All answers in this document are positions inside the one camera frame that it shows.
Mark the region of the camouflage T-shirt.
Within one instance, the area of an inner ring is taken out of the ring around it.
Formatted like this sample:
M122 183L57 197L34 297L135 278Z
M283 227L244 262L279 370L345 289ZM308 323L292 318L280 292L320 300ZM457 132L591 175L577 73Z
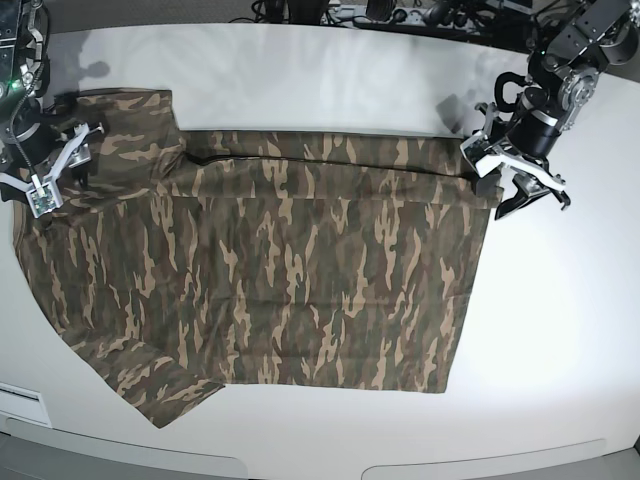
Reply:
M167 91L84 94L87 189L13 208L58 337L164 427L229 384L438 394L492 211L453 139L184 132Z

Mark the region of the grey power strip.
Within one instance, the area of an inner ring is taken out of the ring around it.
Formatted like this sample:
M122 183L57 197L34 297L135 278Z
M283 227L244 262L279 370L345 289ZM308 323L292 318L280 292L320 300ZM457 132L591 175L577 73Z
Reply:
M356 28L372 28L378 30L402 29L422 30L436 29L445 32L466 33L475 32L476 25L462 12L453 11L446 13L443 18L430 13L431 8L396 7L387 20L373 20L364 12L357 11L348 14L345 18L347 24Z

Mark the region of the white label plate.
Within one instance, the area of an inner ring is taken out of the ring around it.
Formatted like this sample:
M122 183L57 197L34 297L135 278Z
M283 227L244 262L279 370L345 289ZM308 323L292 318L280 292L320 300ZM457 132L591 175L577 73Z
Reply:
M0 385L1 414L33 425L51 428L51 420L39 392L2 383Z

